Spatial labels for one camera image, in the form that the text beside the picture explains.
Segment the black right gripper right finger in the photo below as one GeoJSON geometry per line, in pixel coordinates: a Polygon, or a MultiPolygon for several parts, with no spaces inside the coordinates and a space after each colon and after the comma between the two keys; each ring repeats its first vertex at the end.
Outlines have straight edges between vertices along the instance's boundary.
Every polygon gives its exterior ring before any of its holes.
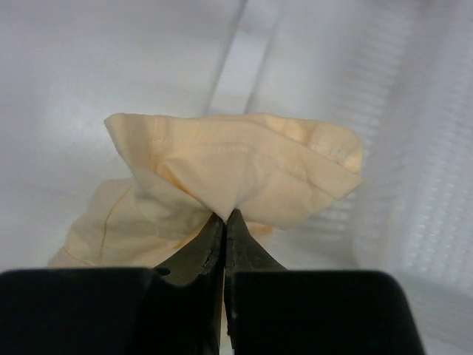
{"type": "Polygon", "coordinates": [[[236,354],[423,354],[400,284],[372,270],[290,271],[226,223],[225,310],[236,354]]]}

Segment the cream beige underwear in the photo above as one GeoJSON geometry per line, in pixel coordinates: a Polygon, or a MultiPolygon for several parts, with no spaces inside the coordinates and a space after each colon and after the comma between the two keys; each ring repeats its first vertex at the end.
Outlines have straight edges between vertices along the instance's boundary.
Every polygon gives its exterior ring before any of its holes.
{"type": "Polygon", "coordinates": [[[153,267],[234,210],[265,243],[361,183],[361,139],[325,121],[118,113],[104,124],[132,175],[95,190],[51,267],[153,267]]]}

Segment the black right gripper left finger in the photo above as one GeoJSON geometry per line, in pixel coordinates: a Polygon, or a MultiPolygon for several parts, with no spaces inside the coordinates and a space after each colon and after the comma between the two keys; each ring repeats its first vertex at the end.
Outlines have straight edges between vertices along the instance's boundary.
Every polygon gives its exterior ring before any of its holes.
{"type": "Polygon", "coordinates": [[[153,268],[1,274],[3,354],[218,354],[224,222],[153,268]]]}

